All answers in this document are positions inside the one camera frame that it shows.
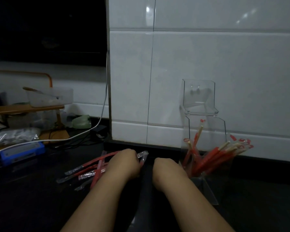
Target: wooden board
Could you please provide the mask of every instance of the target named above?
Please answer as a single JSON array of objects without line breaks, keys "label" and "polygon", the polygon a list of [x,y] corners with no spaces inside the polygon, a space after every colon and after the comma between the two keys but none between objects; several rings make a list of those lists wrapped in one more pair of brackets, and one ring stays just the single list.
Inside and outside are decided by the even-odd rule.
[{"label": "wooden board", "polygon": [[[51,130],[48,130],[48,131],[43,131],[41,133],[41,135],[39,136],[39,139],[41,140],[47,140],[48,137],[49,137],[49,133],[51,132]],[[67,139],[69,138],[69,134],[66,130],[55,130],[51,133],[50,135],[50,139]],[[47,144],[50,144],[51,142],[43,142],[44,145],[47,145]],[[0,150],[5,148],[5,147],[8,147],[8,146],[2,146],[0,147]]]},{"label": "wooden board", "polygon": [[64,109],[64,105],[60,106],[51,106],[51,107],[32,107],[30,104],[25,105],[8,105],[8,106],[0,106],[0,115],[8,115],[8,114],[17,114],[24,112],[37,112],[37,111],[49,111],[49,110],[58,110]]}]

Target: hand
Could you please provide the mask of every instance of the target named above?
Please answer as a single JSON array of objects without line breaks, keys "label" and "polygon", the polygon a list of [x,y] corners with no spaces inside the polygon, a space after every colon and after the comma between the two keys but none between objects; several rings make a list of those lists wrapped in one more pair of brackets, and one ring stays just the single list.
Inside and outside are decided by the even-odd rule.
[{"label": "hand", "polygon": [[107,165],[105,173],[129,181],[139,175],[140,168],[135,150],[125,149],[112,157]]},{"label": "hand", "polygon": [[157,190],[165,193],[168,187],[176,187],[176,183],[188,176],[184,169],[174,160],[156,158],[152,170],[152,182]]}]

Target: blue package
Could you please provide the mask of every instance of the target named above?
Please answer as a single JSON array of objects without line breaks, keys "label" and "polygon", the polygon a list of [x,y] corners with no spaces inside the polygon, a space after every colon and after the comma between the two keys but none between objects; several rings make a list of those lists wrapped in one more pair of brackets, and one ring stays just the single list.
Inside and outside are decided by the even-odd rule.
[{"label": "blue package", "polygon": [[45,146],[41,142],[29,143],[0,151],[4,166],[16,163],[27,158],[45,153]]}]

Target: wall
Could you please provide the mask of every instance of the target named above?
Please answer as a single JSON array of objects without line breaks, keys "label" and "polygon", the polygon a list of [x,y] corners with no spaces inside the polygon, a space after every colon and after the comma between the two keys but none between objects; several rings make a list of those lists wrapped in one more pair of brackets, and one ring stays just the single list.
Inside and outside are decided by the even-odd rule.
[{"label": "wall", "polygon": [[180,147],[182,78],[216,82],[248,156],[290,161],[290,0],[109,0],[112,135]]},{"label": "wall", "polygon": [[[56,65],[38,63],[0,62],[0,70],[45,72],[53,79],[54,87],[70,87],[74,103],[66,105],[67,112],[100,117],[105,96],[106,73],[104,67]],[[27,102],[23,86],[39,88],[49,86],[48,78],[26,74],[0,73],[0,93],[6,94],[8,104]],[[108,118],[108,99],[103,112]]]}]

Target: acrylic holder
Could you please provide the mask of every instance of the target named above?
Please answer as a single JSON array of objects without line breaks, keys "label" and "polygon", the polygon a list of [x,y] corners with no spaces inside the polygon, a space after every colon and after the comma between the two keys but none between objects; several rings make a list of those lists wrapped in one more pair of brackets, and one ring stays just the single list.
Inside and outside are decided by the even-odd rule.
[{"label": "acrylic holder", "polygon": [[189,145],[187,139],[193,142],[195,134],[198,132],[201,120],[203,130],[196,145],[196,151],[203,155],[219,147],[226,142],[226,130],[224,120],[217,117],[218,110],[215,108],[215,82],[210,80],[183,79],[181,87],[180,105],[183,120],[183,136],[180,165],[185,165],[185,171],[199,190],[213,205],[218,205],[225,184],[228,181],[230,163],[222,164],[219,169],[210,175],[205,173],[199,176],[191,174],[192,156],[188,163],[183,161],[188,152]]}]

